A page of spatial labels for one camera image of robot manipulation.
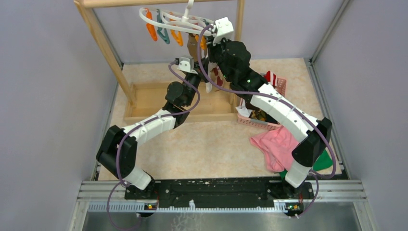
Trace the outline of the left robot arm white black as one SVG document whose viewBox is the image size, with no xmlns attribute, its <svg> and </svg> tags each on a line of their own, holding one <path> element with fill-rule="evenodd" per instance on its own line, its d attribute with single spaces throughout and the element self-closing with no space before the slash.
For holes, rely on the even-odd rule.
<svg viewBox="0 0 408 231">
<path fill-rule="evenodd" d="M 153 177 L 136 165 L 138 146 L 182 125 L 198 105 L 193 99 L 201 99 L 198 87 L 204 77 L 202 71 L 194 68 L 184 74 L 176 74 L 180 81 L 168 85 L 166 103 L 158 112 L 130 126 L 111 126 L 96 154 L 97 161 L 119 179 L 121 186 L 135 186 L 143 199 L 152 197 L 154 186 Z"/>
</svg>

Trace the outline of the white round clip hanger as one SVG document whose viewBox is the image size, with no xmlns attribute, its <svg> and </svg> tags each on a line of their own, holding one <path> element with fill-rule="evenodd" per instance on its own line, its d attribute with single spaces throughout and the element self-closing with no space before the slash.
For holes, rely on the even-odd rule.
<svg viewBox="0 0 408 231">
<path fill-rule="evenodd" d="M 146 23 L 147 31 L 153 41 L 161 39 L 169 44 L 173 38 L 182 47 L 184 43 L 181 33 L 193 34 L 193 37 L 198 39 L 198 34 L 203 28 L 214 23 L 213 20 L 191 15 L 193 4 L 193 0 L 188 1 L 182 13 L 143 7 L 139 10 L 139 17 Z"/>
</svg>

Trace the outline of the brown sock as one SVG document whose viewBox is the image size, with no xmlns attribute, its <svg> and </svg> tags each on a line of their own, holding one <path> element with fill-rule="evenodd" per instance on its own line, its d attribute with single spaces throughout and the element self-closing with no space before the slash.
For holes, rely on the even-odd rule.
<svg viewBox="0 0 408 231">
<path fill-rule="evenodd" d="M 194 62 L 198 62 L 198 52 L 197 48 L 201 49 L 201 51 L 204 53 L 202 55 L 203 61 L 202 63 L 205 64 L 205 58 L 207 56 L 208 50 L 206 45 L 204 46 L 204 49 L 201 48 L 201 43 L 196 40 L 196 34 L 189 33 L 188 34 L 188 42 L 187 42 L 187 48 L 189 51 L 189 55 L 193 58 Z"/>
</svg>

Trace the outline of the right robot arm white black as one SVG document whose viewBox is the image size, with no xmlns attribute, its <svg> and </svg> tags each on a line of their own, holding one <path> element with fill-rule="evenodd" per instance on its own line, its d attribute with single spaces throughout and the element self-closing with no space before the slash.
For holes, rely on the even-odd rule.
<svg viewBox="0 0 408 231">
<path fill-rule="evenodd" d="M 218 43 L 208 40 L 208 59 L 216 63 L 229 83 L 228 92 L 246 100 L 270 115 L 288 129 L 299 144 L 292 151 L 294 163 L 285 176 L 282 192 L 295 198 L 313 164 L 329 145 L 332 122 L 314 118 L 298 109 L 275 90 L 261 74 L 250 67 L 251 54 L 240 41 L 223 38 Z"/>
</svg>

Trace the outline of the purple striped sock maroon cuff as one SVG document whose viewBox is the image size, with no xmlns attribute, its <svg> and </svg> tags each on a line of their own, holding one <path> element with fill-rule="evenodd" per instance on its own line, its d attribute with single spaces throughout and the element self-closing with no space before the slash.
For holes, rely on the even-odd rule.
<svg viewBox="0 0 408 231">
<path fill-rule="evenodd" d="M 221 72 L 218 66 L 211 67 L 210 69 L 210 77 L 212 79 L 216 79 L 217 76 L 220 76 Z"/>
</svg>

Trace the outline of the purple striped tan sock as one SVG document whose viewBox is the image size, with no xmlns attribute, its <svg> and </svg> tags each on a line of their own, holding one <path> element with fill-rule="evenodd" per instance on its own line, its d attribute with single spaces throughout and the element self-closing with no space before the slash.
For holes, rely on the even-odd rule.
<svg viewBox="0 0 408 231">
<path fill-rule="evenodd" d="M 217 76 L 215 83 L 217 84 L 217 86 L 219 86 L 220 88 L 224 88 L 225 85 L 225 78 L 223 76 Z"/>
</svg>

